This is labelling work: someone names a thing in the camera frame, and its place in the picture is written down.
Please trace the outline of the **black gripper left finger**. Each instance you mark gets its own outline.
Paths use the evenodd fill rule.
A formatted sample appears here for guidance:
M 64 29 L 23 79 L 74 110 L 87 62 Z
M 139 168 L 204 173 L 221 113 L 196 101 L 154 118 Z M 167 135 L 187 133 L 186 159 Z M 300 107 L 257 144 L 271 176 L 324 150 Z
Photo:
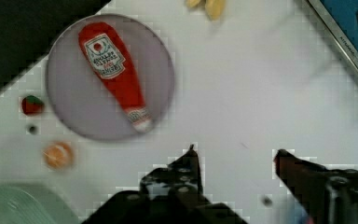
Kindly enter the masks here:
M 122 190 L 83 224 L 248 224 L 223 203 L 203 195 L 200 160 L 193 147 L 165 168 L 140 180 L 137 190 Z

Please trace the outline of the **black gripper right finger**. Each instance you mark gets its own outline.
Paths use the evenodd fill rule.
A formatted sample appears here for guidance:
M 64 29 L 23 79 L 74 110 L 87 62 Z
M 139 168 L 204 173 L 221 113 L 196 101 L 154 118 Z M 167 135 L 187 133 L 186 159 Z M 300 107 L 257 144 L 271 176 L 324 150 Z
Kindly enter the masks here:
M 285 149 L 277 152 L 274 164 L 313 224 L 358 224 L 358 170 L 328 169 Z

